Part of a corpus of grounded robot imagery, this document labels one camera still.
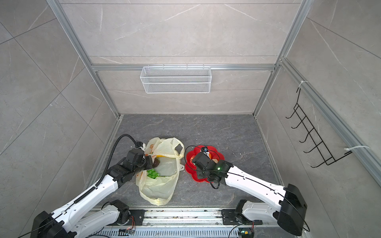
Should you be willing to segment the red flower-shaped plastic bowl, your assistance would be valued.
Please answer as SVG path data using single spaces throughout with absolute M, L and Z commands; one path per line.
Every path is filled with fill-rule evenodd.
M 192 163 L 192 160 L 194 157 L 199 154 L 201 151 L 200 149 L 204 147 L 203 145 L 197 145 L 197 146 L 188 146 L 185 149 L 185 170 L 191 175 L 192 179 L 196 182 L 207 182 L 206 178 L 198 178 L 197 176 L 197 167 Z M 209 159 L 213 160 L 215 163 L 217 163 L 220 160 L 225 160 L 225 157 L 223 154 L 221 154 L 215 147 L 213 146 L 206 146 L 209 149 L 210 157 Z

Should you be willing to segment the green fake vegetable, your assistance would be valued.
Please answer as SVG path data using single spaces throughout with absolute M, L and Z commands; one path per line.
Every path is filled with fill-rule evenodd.
M 155 169 L 147 170 L 147 176 L 152 179 L 156 179 L 160 174 Z

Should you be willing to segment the cream plastic bag orange print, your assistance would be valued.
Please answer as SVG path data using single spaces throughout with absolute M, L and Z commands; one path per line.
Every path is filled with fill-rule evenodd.
M 185 148 L 177 138 L 151 139 L 144 147 L 146 156 L 150 156 L 153 168 L 160 176 L 156 179 L 147 176 L 147 170 L 136 175 L 136 185 L 143 199 L 156 206 L 166 205 L 172 198 L 180 171 L 184 170 L 181 159 Z

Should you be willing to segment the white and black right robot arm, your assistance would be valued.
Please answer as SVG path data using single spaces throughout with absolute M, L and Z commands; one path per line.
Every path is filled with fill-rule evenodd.
M 267 204 L 267 208 L 260 209 L 248 200 L 241 200 L 235 210 L 240 223 L 276 221 L 280 228 L 295 236 L 301 236 L 303 230 L 309 231 L 305 222 L 308 206 L 296 186 L 288 184 L 284 187 L 266 182 L 225 160 L 215 162 L 205 152 L 196 154 L 187 165 L 195 170 L 199 179 L 206 179 L 214 189 L 222 184 L 234 187 Z

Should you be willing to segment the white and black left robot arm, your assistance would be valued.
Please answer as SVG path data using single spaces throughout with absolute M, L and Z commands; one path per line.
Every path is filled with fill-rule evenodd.
M 32 238 L 85 238 L 101 228 L 117 223 L 130 222 L 129 207 L 120 200 L 110 202 L 100 211 L 87 216 L 87 213 L 109 194 L 130 181 L 143 170 L 153 165 L 151 156 L 145 155 L 141 148 L 130 150 L 119 164 L 113 165 L 91 188 L 54 210 L 41 212 L 34 219 Z

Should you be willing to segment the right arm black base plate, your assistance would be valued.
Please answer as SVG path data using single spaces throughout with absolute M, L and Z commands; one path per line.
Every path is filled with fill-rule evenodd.
M 223 225 L 262 225 L 262 220 L 249 221 L 243 215 L 237 214 L 234 209 L 221 210 Z

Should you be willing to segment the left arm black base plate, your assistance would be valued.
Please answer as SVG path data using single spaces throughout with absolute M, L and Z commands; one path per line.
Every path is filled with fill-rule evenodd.
M 144 220 L 145 210 L 125 210 L 120 213 L 116 223 L 119 226 L 142 226 Z

